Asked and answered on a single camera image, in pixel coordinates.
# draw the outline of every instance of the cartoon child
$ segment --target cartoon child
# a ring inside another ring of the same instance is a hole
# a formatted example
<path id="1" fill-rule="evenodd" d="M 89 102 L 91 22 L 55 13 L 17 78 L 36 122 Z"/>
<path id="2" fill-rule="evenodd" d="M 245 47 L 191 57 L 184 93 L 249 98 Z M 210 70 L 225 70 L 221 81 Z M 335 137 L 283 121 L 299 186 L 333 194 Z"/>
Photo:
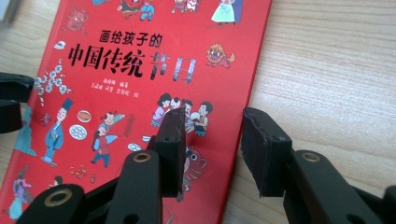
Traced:
<path id="1" fill-rule="evenodd" d="M 3 211 L 9 214 L 9 218 L 18 219 L 22 215 L 22 203 L 31 203 L 33 201 L 33 195 L 30 193 L 28 188 L 32 185 L 26 183 L 24 178 L 27 171 L 27 166 L 24 167 L 18 174 L 17 179 L 14 180 L 12 189 L 14 191 L 14 201 L 8 210 Z"/>
<path id="2" fill-rule="evenodd" d="M 179 107 L 180 107 L 180 104 L 181 104 L 181 102 L 180 102 L 180 100 L 178 99 L 178 97 L 173 98 L 172 101 L 171 101 L 171 109 L 177 109 L 177 108 L 179 108 Z"/>
<path id="3" fill-rule="evenodd" d="M 200 118 L 198 121 L 194 122 L 194 125 L 191 126 L 188 130 L 186 130 L 187 133 L 190 133 L 195 130 L 195 134 L 199 136 L 205 136 L 206 135 L 206 130 L 207 130 L 207 125 L 208 125 L 208 118 L 207 115 L 212 112 L 213 110 L 213 105 L 210 104 L 209 102 L 202 102 L 198 113 L 200 115 Z"/>
<path id="4" fill-rule="evenodd" d="M 140 16 L 140 20 L 143 21 L 146 18 L 148 21 L 152 20 L 152 15 L 154 15 L 154 6 L 149 3 L 149 0 L 145 0 L 145 5 L 140 8 L 140 12 L 142 12 L 142 15 Z"/>
<path id="5" fill-rule="evenodd" d="M 69 98 L 64 101 L 64 104 L 59 109 L 58 114 L 56 115 L 56 123 L 49 129 L 46 135 L 46 146 L 47 151 L 44 157 L 41 157 L 41 160 L 48 163 L 50 166 L 55 167 L 56 163 L 53 162 L 53 156 L 55 155 L 55 151 L 61 149 L 64 144 L 64 131 L 62 128 L 62 121 L 67 116 L 67 112 L 70 110 L 70 106 L 73 104 Z"/>
<path id="6" fill-rule="evenodd" d="M 121 0 L 121 5 L 117 7 L 117 11 L 122 12 L 122 17 L 127 20 L 136 15 L 143 4 L 139 0 L 132 0 L 132 3 L 127 3 L 126 0 Z"/>
<path id="7" fill-rule="evenodd" d="M 175 7 L 172 9 L 172 13 L 175 13 L 176 10 L 180 10 L 180 12 L 184 12 L 186 8 L 186 0 L 175 0 Z"/>
<path id="8" fill-rule="evenodd" d="M 184 123 L 184 126 L 186 127 L 186 130 L 187 130 L 194 124 L 194 122 L 191 120 L 192 101 L 184 99 L 184 100 L 182 100 L 181 103 L 184 106 L 184 111 L 186 114 L 186 122 Z"/>
<path id="9" fill-rule="evenodd" d="M 49 185 L 49 188 L 61 185 L 63 182 L 64 182 L 64 178 L 61 177 L 60 175 L 57 175 L 53 180 L 53 184 Z"/>
<path id="10" fill-rule="evenodd" d="M 119 122 L 121 119 L 125 118 L 125 115 L 118 114 L 115 115 L 117 111 L 113 112 L 108 112 L 105 114 L 105 116 L 102 118 L 104 121 L 99 125 L 98 129 L 100 127 L 103 127 L 106 131 L 105 134 L 107 134 L 110 131 L 110 128 Z"/>
<path id="11" fill-rule="evenodd" d="M 172 97 L 169 93 L 164 93 L 160 100 L 157 102 L 157 110 L 155 110 L 151 125 L 154 127 L 160 127 L 161 123 L 163 122 L 163 117 L 169 111 L 168 106 L 170 105 Z"/>
<path id="12" fill-rule="evenodd" d="M 108 144 L 114 142 L 118 137 L 116 135 L 106 135 L 104 127 L 100 127 L 93 136 L 92 150 L 96 152 L 91 163 L 96 164 L 103 159 L 104 166 L 107 168 L 110 160 L 110 148 Z"/>
<path id="13" fill-rule="evenodd" d="M 218 25 L 222 25 L 224 22 L 235 22 L 232 6 L 233 2 L 235 2 L 235 0 L 221 0 L 215 13 L 213 13 L 212 21 L 217 22 Z"/>

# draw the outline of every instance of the lion dance head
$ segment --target lion dance head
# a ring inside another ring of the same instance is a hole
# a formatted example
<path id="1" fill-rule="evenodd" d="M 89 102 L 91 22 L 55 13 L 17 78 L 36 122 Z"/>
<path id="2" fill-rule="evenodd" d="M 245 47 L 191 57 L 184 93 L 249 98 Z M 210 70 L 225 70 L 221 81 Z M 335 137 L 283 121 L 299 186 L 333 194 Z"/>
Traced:
<path id="1" fill-rule="evenodd" d="M 221 44 L 213 44 L 207 50 L 207 59 L 212 63 L 219 63 L 225 56 L 226 55 Z"/>

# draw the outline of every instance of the wooden table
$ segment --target wooden table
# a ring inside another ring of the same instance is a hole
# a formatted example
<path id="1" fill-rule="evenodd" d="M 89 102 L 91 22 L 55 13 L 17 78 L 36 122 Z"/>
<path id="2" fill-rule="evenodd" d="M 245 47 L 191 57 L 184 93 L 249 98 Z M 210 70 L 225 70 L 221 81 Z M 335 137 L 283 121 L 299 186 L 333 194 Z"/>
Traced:
<path id="1" fill-rule="evenodd" d="M 59 1 L 21 1 L 0 70 L 36 76 Z M 274 1 L 250 105 L 374 195 L 396 184 L 396 2 Z M 0 134 L 3 179 L 17 133 Z M 288 223 L 238 154 L 223 223 Z"/>

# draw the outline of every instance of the book cover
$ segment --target book cover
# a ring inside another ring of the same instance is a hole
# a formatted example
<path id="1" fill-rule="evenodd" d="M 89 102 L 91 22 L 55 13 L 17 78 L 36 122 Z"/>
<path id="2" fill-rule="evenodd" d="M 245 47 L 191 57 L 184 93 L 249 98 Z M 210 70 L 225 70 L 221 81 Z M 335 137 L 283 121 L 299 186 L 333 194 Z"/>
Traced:
<path id="1" fill-rule="evenodd" d="M 184 107 L 183 194 L 164 223 L 219 223 L 270 0 L 61 0 L 0 192 L 14 223 L 43 190 L 120 174 Z"/>

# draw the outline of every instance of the illustrated character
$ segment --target illustrated character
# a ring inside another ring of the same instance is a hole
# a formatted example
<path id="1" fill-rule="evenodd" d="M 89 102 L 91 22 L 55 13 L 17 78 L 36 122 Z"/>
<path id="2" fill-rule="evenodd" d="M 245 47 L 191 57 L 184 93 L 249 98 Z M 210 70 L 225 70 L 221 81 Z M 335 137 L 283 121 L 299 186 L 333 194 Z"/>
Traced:
<path id="1" fill-rule="evenodd" d="M 118 137 L 116 135 L 106 135 L 104 127 L 99 127 L 93 136 L 92 150 L 96 152 L 92 164 L 96 164 L 100 159 L 103 159 L 104 166 L 107 168 L 110 160 L 110 148 L 108 144 L 114 142 Z"/>
<path id="2" fill-rule="evenodd" d="M 32 193 L 28 188 L 31 188 L 32 185 L 28 184 L 25 179 L 25 174 L 27 171 L 27 166 L 25 166 L 19 173 L 17 178 L 14 180 L 12 184 L 12 190 L 14 192 L 14 201 L 8 210 L 3 210 L 3 213 L 9 215 L 11 219 L 18 219 L 22 215 L 22 203 L 31 203 L 34 199 Z"/>
<path id="3" fill-rule="evenodd" d="M 244 0 L 235 0 L 232 4 L 233 6 L 233 24 L 241 22 L 242 18 L 242 5 L 244 4 Z"/>
<path id="4" fill-rule="evenodd" d="M 14 149 L 19 150 L 31 156 L 36 156 L 32 146 L 32 128 L 30 128 L 30 121 L 32 119 L 32 109 L 30 106 L 26 107 L 25 114 L 23 115 L 23 126 L 18 133 L 17 142 Z"/>
<path id="5" fill-rule="evenodd" d="M 206 55 L 208 62 L 206 65 L 216 67 L 218 65 L 224 66 L 226 68 L 230 68 L 230 63 L 235 61 L 235 54 L 232 53 L 229 58 L 224 52 L 224 48 L 221 44 L 213 44 L 207 50 Z"/>
<path id="6" fill-rule="evenodd" d="M 64 182 L 64 178 L 61 177 L 60 175 L 57 175 L 53 180 L 53 184 L 49 185 L 49 188 L 61 185 L 63 182 Z"/>
<path id="7" fill-rule="evenodd" d="M 49 129 L 46 135 L 46 146 L 47 151 L 44 157 L 41 157 L 41 160 L 48 163 L 50 166 L 55 167 L 56 163 L 53 162 L 53 156 L 55 155 L 55 151 L 61 149 L 64 144 L 64 131 L 62 128 L 62 121 L 67 116 L 67 112 L 70 110 L 70 106 L 73 104 L 69 98 L 66 98 L 64 104 L 59 109 L 58 114 L 56 115 L 57 121 L 55 124 Z"/>
<path id="8" fill-rule="evenodd" d="M 140 12 L 142 15 L 140 16 L 140 20 L 143 21 L 146 18 L 148 21 L 152 20 L 152 15 L 154 15 L 154 6 L 149 2 L 149 0 L 145 0 L 145 4 L 140 8 Z"/>
<path id="9" fill-rule="evenodd" d="M 132 0 L 132 3 L 127 3 L 126 0 L 121 0 L 121 5 L 117 7 L 117 11 L 122 12 L 122 17 L 127 20 L 130 17 L 137 15 L 143 3 L 140 0 Z"/>
<path id="10" fill-rule="evenodd" d="M 125 118 L 125 115 L 123 114 L 115 115 L 116 113 L 117 111 L 115 111 L 114 113 L 113 112 L 106 113 L 105 116 L 102 118 L 104 121 L 99 125 L 98 130 L 99 128 L 103 127 L 106 132 L 105 134 L 107 134 L 110 131 L 110 128 L 114 124 Z"/>
<path id="11" fill-rule="evenodd" d="M 180 104 L 181 104 L 181 102 L 180 102 L 180 100 L 178 99 L 178 97 L 173 98 L 172 101 L 171 101 L 171 109 L 177 109 L 177 108 L 179 108 L 179 107 L 180 107 Z"/>
<path id="12" fill-rule="evenodd" d="M 218 25 L 222 25 L 224 22 L 235 22 L 232 6 L 234 1 L 235 0 L 221 0 L 215 13 L 213 13 L 212 21 L 217 22 Z"/>
<path id="13" fill-rule="evenodd" d="M 186 9 L 190 12 L 197 11 L 199 2 L 199 0 L 187 0 Z"/>
<path id="14" fill-rule="evenodd" d="M 104 2 L 108 2 L 110 0 L 92 0 L 92 3 L 94 6 L 100 6 L 102 5 Z"/>
<path id="15" fill-rule="evenodd" d="M 84 23 L 88 19 L 88 12 L 82 8 L 77 10 L 75 6 L 72 8 L 72 15 L 68 17 L 67 21 L 67 29 L 71 31 L 79 31 L 81 30 L 83 34 L 85 34 Z"/>
<path id="16" fill-rule="evenodd" d="M 186 147 L 186 162 L 184 163 L 183 191 L 191 190 L 191 181 L 198 179 L 207 165 L 200 152 L 194 147 Z"/>
<path id="17" fill-rule="evenodd" d="M 164 93 L 157 102 L 157 109 L 155 110 L 151 125 L 154 127 L 160 127 L 163 122 L 163 117 L 169 111 L 168 106 L 170 105 L 172 97 L 169 93 Z"/>
<path id="18" fill-rule="evenodd" d="M 183 13 L 186 9 L 186 0 L 175 0 L 175 7 L 172 9 L 172 13 L 175 13 L 177 9 Z"/>
<path id="19" fill-rule="evenodd" d="M 195 130 L 195 134 L 199 136 L 205 136 L 206 131 L 207 131 L 207 126 L 209 123 L 209 119 L 207 118 L 207 115 L 209 115 L 210 112 L 213 111 L 213 105 L 210 104 L 209 102 L 202 102 L 198 114 L 199 114 L 199 120 L 194 121 L 194 125 L 189 127 L 186 130 L 186 133 L 190 133 Z"/>
<path id="20" fill-rule="evenodd" d="M 186 115 L 184 126 L 186 127 L 186 130 L 187 130 L 192 125 L 194 125 L 194 122 L 191 120 L 192 101 L 183 99 L 181 101 L 181 103 L 183 104 L 185 115 Z"/>

